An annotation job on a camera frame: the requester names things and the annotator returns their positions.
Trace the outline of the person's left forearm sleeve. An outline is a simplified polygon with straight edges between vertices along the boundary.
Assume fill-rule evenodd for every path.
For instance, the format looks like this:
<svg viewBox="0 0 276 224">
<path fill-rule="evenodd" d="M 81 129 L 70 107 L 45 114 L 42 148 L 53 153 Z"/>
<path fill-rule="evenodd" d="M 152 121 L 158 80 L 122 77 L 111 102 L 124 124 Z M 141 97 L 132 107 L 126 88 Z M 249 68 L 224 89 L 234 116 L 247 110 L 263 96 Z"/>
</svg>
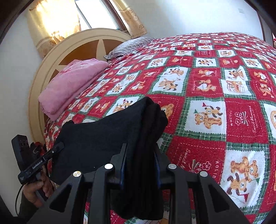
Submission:
<svg viewBox="0 0 276 224">
<path fill-rule="evenodd" d="M 1 214 L 1 223 L 27 223 L 30 218 L 38 211 L 39 207 L 35 206 L 34 203 L 30 202 L 25 194 L 22 193 L 20 209 L 17 217 L 8 217 L 7 215 Z"/>
</svg>

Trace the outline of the person's left hand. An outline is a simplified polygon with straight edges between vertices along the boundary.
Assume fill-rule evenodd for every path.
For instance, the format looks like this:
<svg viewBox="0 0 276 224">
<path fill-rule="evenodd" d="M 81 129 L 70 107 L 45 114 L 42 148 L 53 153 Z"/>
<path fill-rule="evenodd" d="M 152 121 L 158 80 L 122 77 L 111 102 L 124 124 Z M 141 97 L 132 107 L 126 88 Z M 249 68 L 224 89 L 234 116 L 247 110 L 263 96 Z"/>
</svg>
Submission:
<svg viewBox="0 0 276 224">
<path fill-rule="evenodd" d="M 39 181 L 26 184 L 23 187 L 23 195 L 30 203 L 35 205 L 37 208 L 41 207 L 43 205 L 43 202 L 36 195 L 36 191 L 43 190 L 47 198 L 51 197 L 54 192 L 53 185 L 49 177 L 43 171 L 41 171 L 40 174 L 41 178 Z"/>
</svg>

